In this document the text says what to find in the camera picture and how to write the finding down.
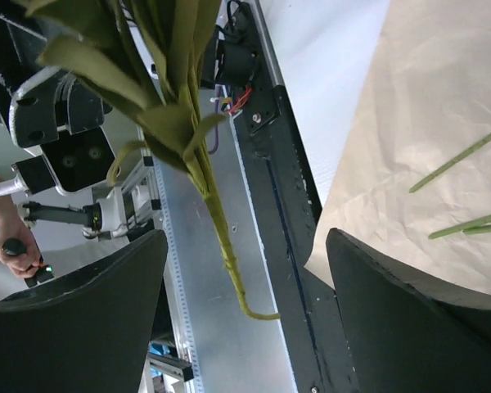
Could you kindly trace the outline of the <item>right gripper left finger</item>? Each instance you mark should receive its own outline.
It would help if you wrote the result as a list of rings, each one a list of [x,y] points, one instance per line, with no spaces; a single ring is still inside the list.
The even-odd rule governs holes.
[[[138,390],[168,252],[153,230],[0,301],[0,392]]]

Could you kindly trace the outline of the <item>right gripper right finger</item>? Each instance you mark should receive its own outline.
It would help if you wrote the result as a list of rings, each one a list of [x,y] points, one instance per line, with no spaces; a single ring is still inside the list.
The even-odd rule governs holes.
[[[363,392],[491,392],[491,295],[337,228],[327,258]]]

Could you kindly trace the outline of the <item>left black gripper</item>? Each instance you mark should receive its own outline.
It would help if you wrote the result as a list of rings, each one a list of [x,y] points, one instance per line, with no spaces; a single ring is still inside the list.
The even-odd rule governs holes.
[[[0,124],[11,135],[82,133],[103,125],[111,111],[73,75],[37,64],[47,41],[61,32],[0,1]]]

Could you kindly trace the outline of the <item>brown orange fake flower stem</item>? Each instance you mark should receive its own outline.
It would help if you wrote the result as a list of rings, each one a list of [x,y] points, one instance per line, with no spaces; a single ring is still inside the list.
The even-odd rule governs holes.
[[[186,174],[200,193],[241,311],[261,319],[246,300],[206,134],[225,120],[202,115],[199,88],[217,1],[25,1],[28,17],[64,29],[38,56],[42,66],[69,71],[143,132],[126,143],[107,173],[113,183],[126,156],[146,148]]]

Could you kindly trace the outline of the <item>orange beige wrapping paper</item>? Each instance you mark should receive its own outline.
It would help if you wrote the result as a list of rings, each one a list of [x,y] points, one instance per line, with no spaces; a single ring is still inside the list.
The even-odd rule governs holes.
[[[333,287],[337,228],[491,295],[491,233],[433,233],[491,215],[491,1],[393,1],[306,269]]]

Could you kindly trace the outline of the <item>operator hand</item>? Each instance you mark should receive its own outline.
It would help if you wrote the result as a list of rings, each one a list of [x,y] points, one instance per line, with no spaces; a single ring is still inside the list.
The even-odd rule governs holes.
[[[0,216],[0,261],[18,278],[32,278],[40,265],[34,235],[18,215]]]

